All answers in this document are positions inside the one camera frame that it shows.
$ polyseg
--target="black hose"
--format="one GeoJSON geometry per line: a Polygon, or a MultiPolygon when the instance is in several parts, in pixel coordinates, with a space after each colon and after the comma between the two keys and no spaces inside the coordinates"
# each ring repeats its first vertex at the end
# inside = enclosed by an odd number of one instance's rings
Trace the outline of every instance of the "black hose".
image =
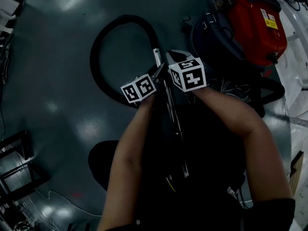
{"type": "Polygon", "coordinates": [[[126,23],[131,23],[131,22],[140,25],[144,29],[144,31],[147,33],[149,37],[152,50],[159,48],[158,39],[157,39],[156,33],[153,27],[151,26],[151,24],[139,16],[125,14],[125,15],[118,17],[111,23],[109,23],[96,37],[92,45],[92,49],[90,53],[90,67],[91,67],[92,76],[96,84],[107,96],[109,96],[110,98],[112,98],[113,100],[121,104],[127,105],[129,107],[137,108],[137,106],[134,103],[128,103],[124,95],[118,93],[116,90],[112,89],[108,85],[108,83],[104,80],[101,74],[100,64],[99,64],[99,54],[101,50],[101,42],[106,37],[106,35],[110,31],[112,31],[114,28],[116,28],[117,26],[123,25],[126,23]]]}

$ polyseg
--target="floor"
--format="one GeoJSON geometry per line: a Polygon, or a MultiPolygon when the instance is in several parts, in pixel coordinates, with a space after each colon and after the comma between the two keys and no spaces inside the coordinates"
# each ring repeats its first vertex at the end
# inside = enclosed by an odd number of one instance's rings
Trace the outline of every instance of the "floor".
{"type": "MultiPolygon", "coordinates": [[[[162,51],[185,50],[181,20],[200,15],[204,2],[26,0],[15,27],[2,108],[5,137],[29,130],[33,160],[51,175],[38,188],[43,195],[55,190],[93,214],[102,212],[106,192],[91,175],[88,154],[100,141],[118,140],[136,110],[108,98],[93,81],[89,54],[100,30],[122,14],[135,14],[153,25],[162,51]]],[[[101,64],[108,67],[102,72],[114,87],[153,66],[148,39],[137,26],[117,28],[106,41],[101,64]]],[[[15,167],[19,161],[12,157],[15,167]]],[[[24,170],[10,187],[27,180],[24,170]]],[[[75,230],[84,230],[88,222],[95,230],[99,220],[53,193],[50,200],[36,192],[24,201],[43,230],[66,230],[69,223],[74,223],[75,230]]]]}

